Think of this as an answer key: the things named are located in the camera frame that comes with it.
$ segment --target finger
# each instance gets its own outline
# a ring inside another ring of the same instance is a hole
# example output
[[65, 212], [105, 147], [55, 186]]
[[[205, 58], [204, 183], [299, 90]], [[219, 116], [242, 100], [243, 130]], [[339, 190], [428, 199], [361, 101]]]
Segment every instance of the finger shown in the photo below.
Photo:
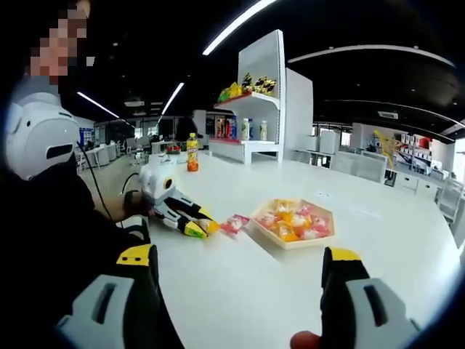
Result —
[[318, 349], [320, 336], [309, 332], [297, 332], [291, 338], [291, 349]]

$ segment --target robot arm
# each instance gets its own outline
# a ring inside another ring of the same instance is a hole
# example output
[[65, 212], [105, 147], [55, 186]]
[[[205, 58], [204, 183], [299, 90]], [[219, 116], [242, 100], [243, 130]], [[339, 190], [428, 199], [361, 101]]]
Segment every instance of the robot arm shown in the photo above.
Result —
[[219, 229], [201, 206], [176, 188], [172, 164], [147, 164], [140, 170], [145, 199], [165, 225], [188, 236], [206, 238]]

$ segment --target black wire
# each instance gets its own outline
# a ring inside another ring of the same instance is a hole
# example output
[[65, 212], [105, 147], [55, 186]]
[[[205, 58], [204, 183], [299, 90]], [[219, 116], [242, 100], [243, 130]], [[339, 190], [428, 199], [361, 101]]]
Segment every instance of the black wire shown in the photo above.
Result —
[[129, 177], [126, 178], [126, 180], [124, 181], [124, 184], [123, 184], [123, 189], [121, 190], [121, 194], [124, 194], [124, 189], [126, 188], [126, 186], [127, 186], [128, 182], [129, 182], [129, 180], [131, 179], [131, 177], [136, 176], [136, 175], [138, 176], [139, 173], [137, 173], [137, 172], [131, 173], [129, 175]]
[[92, 178], [94, 178], [95, 186], [97, 187], [97, 192], [99, 193], [100, 200], [102, 202], [103, 208], [108, 214], [108, 217], [114, 222], [113, 218], [111, 217], [110, 211], [107, 209], [107, 205], [105, 205], [105, 202], [103, 201], [102, 193], [100, 192], [99, 185], [97, 183], [97, 178], [95, 178], [94, 170], [92, 169], [92, 165], [90, 164], [89, 158], [87, 157], [86, 152], [84, 149], [81, 147], [79, 142], [76, 142], [78, 144], [79, 149], [81, 149], [82, 153], [84, 154], [84, 157], [86, 158], [87, 164], [89, 165], [90, 173], [92, 173]]

